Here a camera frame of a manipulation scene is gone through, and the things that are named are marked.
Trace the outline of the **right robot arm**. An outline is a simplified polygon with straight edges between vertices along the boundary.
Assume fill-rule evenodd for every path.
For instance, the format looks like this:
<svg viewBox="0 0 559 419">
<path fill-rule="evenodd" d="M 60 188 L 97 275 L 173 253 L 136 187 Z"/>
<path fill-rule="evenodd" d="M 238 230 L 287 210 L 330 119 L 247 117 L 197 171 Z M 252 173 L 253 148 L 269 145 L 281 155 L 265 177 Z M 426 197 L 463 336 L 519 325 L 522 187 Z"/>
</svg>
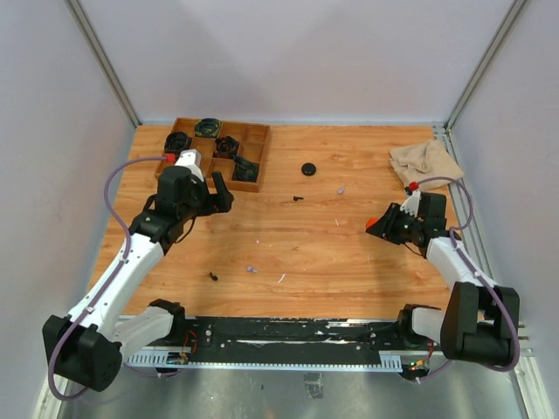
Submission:
<svg viewBox="0 0 559 419">
<path fill-rule="evenodd" d="M 366 223 L 371 236 L 415 246 L 451 289 L 445 310 L 406 305 L 398 315 L 397 342 L 414 349 L 431 340 L 449 360 L 508 371 L 520 356 L 520 296 L 475 264 L 456 230 L 447 228 L 445 215 L 444 195 L 414 190 L 403 203 L 391 203 L 380 218 Z"/>
</svg>

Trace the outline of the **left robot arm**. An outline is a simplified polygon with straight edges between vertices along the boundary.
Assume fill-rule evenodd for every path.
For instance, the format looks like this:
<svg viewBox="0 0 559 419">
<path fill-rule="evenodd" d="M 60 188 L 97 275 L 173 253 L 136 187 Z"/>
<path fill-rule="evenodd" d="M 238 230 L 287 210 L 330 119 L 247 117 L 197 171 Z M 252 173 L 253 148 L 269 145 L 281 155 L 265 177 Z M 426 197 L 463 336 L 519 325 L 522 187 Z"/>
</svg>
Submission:
<svg viewBox="0 0 559 419">
<path fill-rule="evenodd" d="M 215 191 L 210 192 L 196 169 L 186 163 L 162 171 L 156 193 L 125 226 L 123 245 L 95 286 L 67 315 L 52 315 L 45 322 L 47 380 L 60 400 L 67 397 L 58 391 L 56 376 L 101 392 L 123 362 L 147 344 L 162 339 L 174 346 L 185 339 L 185 312 L 178 303 L 159 299 L 132 319 L 119 317 L 143 279 L 189 234 L 186 223 L 231 210 L 233 195 L 222 174 L 212 173 Z"/>
</svg>

